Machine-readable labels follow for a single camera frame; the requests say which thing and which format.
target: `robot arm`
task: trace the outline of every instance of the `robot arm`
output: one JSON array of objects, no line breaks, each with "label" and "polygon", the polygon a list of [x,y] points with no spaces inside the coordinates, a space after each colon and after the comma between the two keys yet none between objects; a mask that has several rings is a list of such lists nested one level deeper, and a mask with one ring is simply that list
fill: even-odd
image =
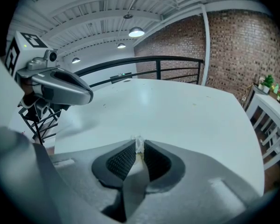
[{"label": "robot arm", "polygon": [[20,105],[36,114],[39,121],[48,107],[67,109],[85,105],[93,92],[76,74],[57,66],[57,53],[36,35],[16,32],[5,67],[25,90]]}]

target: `white table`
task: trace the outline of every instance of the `white table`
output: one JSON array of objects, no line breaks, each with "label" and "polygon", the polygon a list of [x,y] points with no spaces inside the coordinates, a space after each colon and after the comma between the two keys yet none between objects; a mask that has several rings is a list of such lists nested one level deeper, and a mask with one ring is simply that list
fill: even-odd
[{"label": "white table", "polygon": [[258,140],[232,94],[181,82],[128,80],[95,91],[88,105],[62,112],[56,154],[141,135],[213,157],[263,195]]},{"label": "white table", "polygon": [[[260,107],[280,129],[279,102],[269,95],[255,94],[246,112],[249,119],[252,118],[258,107]],[[270,166],[272,164],[275,164],[278,160],[280,160],[280,152],[276,156],[274,156],[274,158],[272,158],[266,165]]]}]

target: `white pillar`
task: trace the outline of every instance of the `white pillar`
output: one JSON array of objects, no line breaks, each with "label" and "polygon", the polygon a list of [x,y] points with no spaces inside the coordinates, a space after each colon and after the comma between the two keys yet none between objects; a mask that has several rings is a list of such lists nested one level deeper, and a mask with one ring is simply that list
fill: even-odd
[{"label": "white pillar", "polygon": [[210,27],[209,27],[209,20],[207,18],[205,6],[201,4],[202,14],[203,14],[203,20],[205,25],[205,60],[204,60],[204,71],[203,71],[203,77],[201,85],[205,85],[207,73],[209,71],[209,64],[210,64]]}]

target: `red brick wall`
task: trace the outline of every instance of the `red brick wall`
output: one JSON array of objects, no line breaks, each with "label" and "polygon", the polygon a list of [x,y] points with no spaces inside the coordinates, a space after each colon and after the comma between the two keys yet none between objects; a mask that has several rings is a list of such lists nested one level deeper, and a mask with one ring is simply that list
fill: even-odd
[{"label": "red brick wall", "polygon": [[[265,14],[226,10],[208,13],[210,67],[207,86],[228,91],[241,99],[254,75],[272,74],[280,86],[280,31]],[[202,16],[192,16],[146,38],[135,48],[135,56],[169,55],[204,59],[205,31]],[[188,66],[185,62],[163,62],[162,68]],[[154,63],[137,64],[137,71],[153,70]],[[162,73],[162,79],[188,74],[187,70]],[[155,78],[155,74],[139,76]],[[191,78],[180,78],[187,82]]]}]

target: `ceiling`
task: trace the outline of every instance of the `ceiling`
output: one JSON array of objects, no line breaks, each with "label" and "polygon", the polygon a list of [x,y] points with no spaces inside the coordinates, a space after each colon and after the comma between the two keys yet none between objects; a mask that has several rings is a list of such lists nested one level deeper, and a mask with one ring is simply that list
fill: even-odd
[{"label": "ceiling", "polygon": [[[223,0],[21,0],[7,45],[16,30],[34,33],[64,57],[87,47],[132,40],[128,31],[134,26],[149,31],[189,7],[214,1]],[[127,12],[133,18],[125,20]]]}]

